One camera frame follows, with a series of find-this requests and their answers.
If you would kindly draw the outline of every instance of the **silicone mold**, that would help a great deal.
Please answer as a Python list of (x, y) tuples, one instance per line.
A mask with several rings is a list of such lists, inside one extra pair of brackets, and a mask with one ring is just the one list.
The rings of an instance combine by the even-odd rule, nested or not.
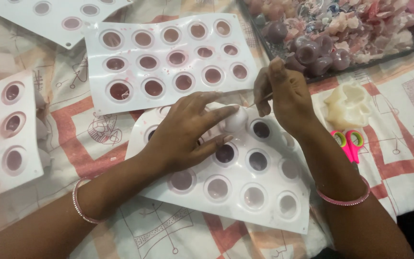
[(372, 114), (371, 100), (372, 97), (365, 88), (351, 79), (337, 86), (325, 99), (328, 106), (327, 121), (335, 130), (365, 127)]
[(171, 105), (195, 91), (252, 89), (256, 64), (234, 14), (85, 31), (97, 115)]
[[(45, 137), (46, 134), (46, 127), (41, 121), (37, 122), (36, 118), (31, 71), (1, 80), (0, 193), (44, 174), (38, 155), (37, 138), (34, 136)], [(49, 159), (45, 162), (46, 165), (50, 163), (50, 157), (47, 157)]]
[[(207, 105), (209, 110), (223, 107)], [(150, 109), (133, 126), (126, 159), (140, 152), (161, 121), (167, 107)], [(207, 133), (200, 142), (235, 131), (201, 164), (156, 181), (140, 195), (191, 209), (263, 226), (307, 233), (309, 170), (303, 152), (275, 118), (260, 118), (256, 109), (241, 108)]]
[(71, 49), (84, 25), (105, 20), (131, 0), (0, 0), (0, 16)]

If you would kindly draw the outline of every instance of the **pink bangle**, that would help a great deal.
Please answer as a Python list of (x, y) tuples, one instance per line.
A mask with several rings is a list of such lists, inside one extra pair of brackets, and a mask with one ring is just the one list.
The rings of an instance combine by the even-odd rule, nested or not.
[(319, 188), (317, 188), (317, 189), (316, 189), (316, 190), (317, 190), (317, 194), (319, 194), (319, 196), (320, 196), (322, 199), (324, 199), (324, 200), (326, 200), (326, 201), (328, 201), (328, 202), (330, 202), (330, 203), (332, 203), (332, 204), (335, 204), (335, 205), (341, 205), (341, 206), (352, 206), (352, 205), (357, 205), (357, 204), (359, 204), (359, 203), (364, 202), (364, 201), (368, 198), (368, 196), (370, 195), (370, 185), (368, 184), (367, 180), (365, 180), (365, 178), (363, 178), (362, 176), (360, 176), (360, 177), (362, 178), (363, 182), (364, 182), (364, 183), (365, 183), (365, 185), (367, 186), (367, 193), (366, 193), (364, 196), (362, 196), (362, 197), (360, 197), (359, 199), (357, 199), (357, 200), (353, 200), (353, 201), (339, 201), (339, 200), (333, 200), (333, 199), (331, 199), (331, 198), (329, 198), (329, 197), (325, 196), (324, 194), (322, 194), (322, 193), (319, 191)]
[(79, 207), (79, 203), (78, 203), (78, 186), (79, 184), (84, 181), (84, 180), (92, 180), (92, 178), (81, 178), (76, 182), (75, 188), (73, 189), (73, 204), (75, 205), (75, 209), (78, 212), (78, 214), (87, 222), (93, 223), (93, 224), (99, 224), (101, 222), (105, 222), (106, 219), (102, 219), (102, 220), (96, 220), (93, 218), (89, 218), (88, 216), (84, 215), (84, 213), (82, 213), (82, 209), (81, 207)]

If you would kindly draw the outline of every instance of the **purple wax candle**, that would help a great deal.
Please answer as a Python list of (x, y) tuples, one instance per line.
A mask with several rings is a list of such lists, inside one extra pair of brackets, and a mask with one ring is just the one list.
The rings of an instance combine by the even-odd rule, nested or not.
[(268, 27), (268, 38), (274, 44), (283, 43), (287, 37), (287, 26), (279, 21), (271, 22)]
[(349, 63), (351, 62), (349, 59), (349, 53), (345, 49), (337, 49), (336, 51), (330, 54), (330, 57), (333, 59), (332, 69), (334, 70), (345, 70), (348, 68)]
[(309, 38), (306, 35), (297, 37), (296, 39), (290, 42), (290, 52), (296, 52), (296, 50), (301, 46), (303, 42), (310, 40), (311, 38)]
[(332, 64), (333, 60), (331, 57), (320, 57), (308, 67), (309, 72), (311, 72), (313, 76), (323, 75)]
[(319, 44), (313, 41), (305, 41), (296, 50), (295, 58), (300, 64), (309, 65), (319, 57), (319, 53)]
[(321, 46), (321, 56), (329, 56), (333, 49), (333, 40), (328, 35), (318, 37), (315, 42)]
[(306, 70), (306, 67), (296, 60), (295, 55), (292, 55), (287, 58), (287, 60), (285, 61), (285, 67), (287, 69), (295, 70), (301, 73), (304, 73), (304, 71)]

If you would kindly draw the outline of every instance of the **pink scissors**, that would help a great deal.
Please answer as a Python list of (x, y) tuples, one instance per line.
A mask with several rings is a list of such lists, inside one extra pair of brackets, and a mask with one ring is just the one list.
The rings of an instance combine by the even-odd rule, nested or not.
[(349, 130), (346, 134), (334, 130), (331, 132), (333, 138), (338, 142), (339, 146), (348, 156), (349, 162), (359, 172), (357, 164), (359, 163), (358, 151), (363, 147), (363, 136), (357, 130)]

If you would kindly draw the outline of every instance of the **hand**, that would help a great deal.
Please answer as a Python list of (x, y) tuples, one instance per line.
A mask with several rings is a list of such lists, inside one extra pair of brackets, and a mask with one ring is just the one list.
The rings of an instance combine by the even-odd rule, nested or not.
[(210, 112), (206, 104), (220, 97), (218, 92), (195, 92), (181, 97), (157, 127), (141, 151), (148, 163), (158, 163), (161, 173), (173, 173), (193, 167), (233, 139), (222, 134), (197, 144), (199, 138), (220, 121), (233, 115), (239, 105), (225, 106)]
[[(264, 100), (263, 97), (271, 92), (273, 95)], [(253, 94), (260, 117), (269, 115), (271, 107), (268, 101), (274, 100), (273, 109), (277, 121), (294, 137), (320, 124), (303, 74), (285, 69), (284, 62), (279, 57), (273, 59), (269, 67), (260, 70)]]

